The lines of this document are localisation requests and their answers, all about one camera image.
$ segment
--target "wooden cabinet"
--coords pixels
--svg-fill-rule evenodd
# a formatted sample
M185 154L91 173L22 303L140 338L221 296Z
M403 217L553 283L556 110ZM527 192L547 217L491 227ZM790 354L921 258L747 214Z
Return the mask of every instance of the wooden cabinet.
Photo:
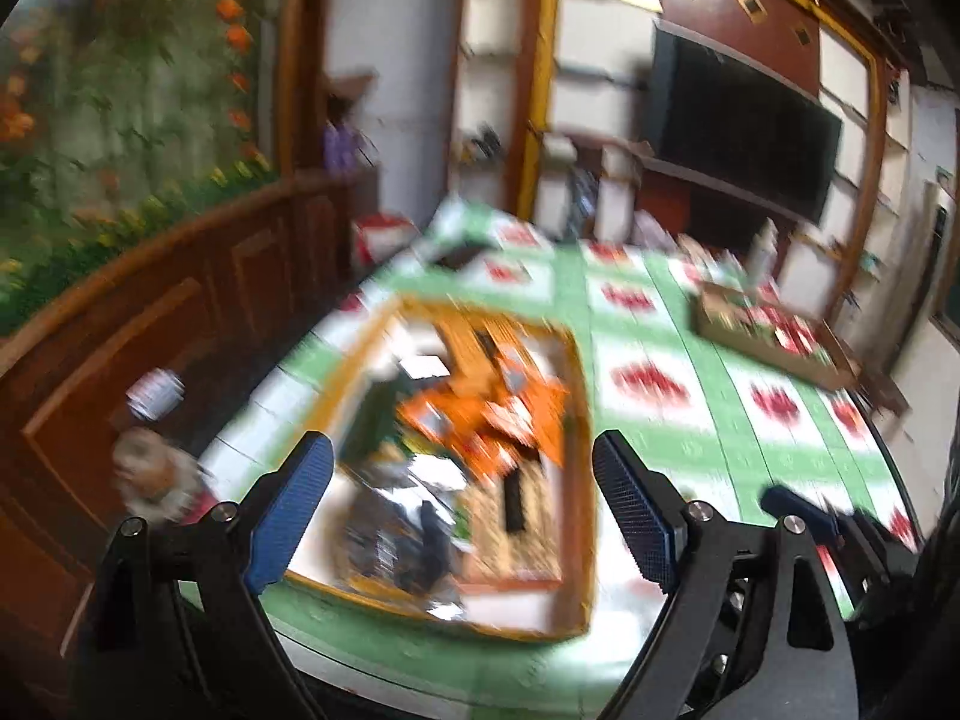
M26 658L24 682L65 689L61 653L124 516L112 447L133 424L128 388L169 368L192 394L176 419L209 418L342 288L377 180L297 176L233 201L104 266L0 347L0 658Z

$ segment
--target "open box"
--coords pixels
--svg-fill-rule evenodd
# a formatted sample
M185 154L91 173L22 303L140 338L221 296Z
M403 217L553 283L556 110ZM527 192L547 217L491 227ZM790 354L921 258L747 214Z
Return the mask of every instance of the open box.
M711 322L704 309L704 299L709 299L709 295L717 295L720 298L730 300L736 295L749 298L757 306L770 306L783 314L803 319L813 330L814 336L820 345L827 351L830 360L833 360L835 367L824 365L819 360L805 357L799 354L791 354L785 349L773 346L771 343L765 343L762 338L755 338L739 330L731 330L718 322ZM710 284L704 282L701 293L694 298L693 303L693 322L696 331L707 338L709 341L722 343L723 346L729 346L737 351L743 352L760 362L766 362L767 365L774 365L792 373L800 379L805 379L811 384L815 384L827 391L837 391L837 389L846 389L853 386L856 382L856 372L853 370L850 359L840 346L840 341L834 336L827 322L822 319L808 317L806 314L798 314L790 311L781 303L775 303L770 300L757 298L755 295L744 295L739 290L733 290L730 287L721 287L719 284Z
M563 468L542 463L552 502L558 580L508 581L489 586L456 581L463 617L452 622L443 620L442 624L514 640L563 640L582 635L589 627L593 603L596 501L587 391L576 343L563 327L451 301L397 298L384 307L355 350L334 371L313 413L304 420L304 431L317 430L330 437L338 461L328 492L296 549L287 577L367 608L433 622L443 619L411 608L402 600L366 592L355 581L348 581L338 539L342 541L347 513L359 494L353 470L341 461L346 456L341 451L354 415L371 387L390 375L404 355L438 355L454 372L453 355L438 332L440 324L453 317L477 329L491 322L508 326L536 366L563 381L568 395L563 417Z

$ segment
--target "green and white tablecloth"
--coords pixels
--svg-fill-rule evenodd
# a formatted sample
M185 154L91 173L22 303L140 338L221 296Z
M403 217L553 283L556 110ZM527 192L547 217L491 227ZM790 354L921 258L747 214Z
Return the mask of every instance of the green and white tablecloth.
M421 259L463 240L499 245L486 260L505 269L520 264L530 278L497 281L485 263L459 274L424 269ZM567 325L584 364L594 435L620 429L647 466L688 499L707 500L728 519L770 524L757 498L777 480L839 509L870 509L912 544L891 471L870 433L844 408L846 395L834 402L699 338L690 328L688 294L696 278L709 274L661 254L628 253L611 265L587 245L554 247L510 215L448 199L414 250L363 285L363 309L321 322L208 448L202 465L214 493L240 500L260 474L282 462L326 378L379 305L399 292L453 295ZM608 299L636 288L653 303L651 311L634 313ZM617 391L613 367L644 361L685 387L685 408L652 409ZM783 389L799 417L789 426L770 418L757 407L755 386ZM530 644L450 634L286 583L269 587L261 601L297 666L385 704L435 717L593 717L664 603L659 589L640 578L602 496L598 512L596 602L590 631L577 640ZM850 601L829 573L849 613Z

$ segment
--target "blue gripper pad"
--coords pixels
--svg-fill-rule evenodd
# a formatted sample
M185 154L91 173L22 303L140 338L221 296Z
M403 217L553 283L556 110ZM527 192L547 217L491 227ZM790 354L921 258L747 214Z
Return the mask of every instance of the blue gripper pad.
M686 546L680 493L664 474L647 469L619 431L593 443L593 475L643 578L671 592Z
M283 577L333 478L333 445L325 435L304 436L291 459L299 454L301 461L251 534L250 565L244 581L254 595Z

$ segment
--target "wall mural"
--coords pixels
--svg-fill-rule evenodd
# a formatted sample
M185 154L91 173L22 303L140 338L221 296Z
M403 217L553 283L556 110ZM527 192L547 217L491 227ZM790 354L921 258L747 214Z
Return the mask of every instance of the wall mural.
M274 179L277 10L18 2L0 28L0 338L124 250Z

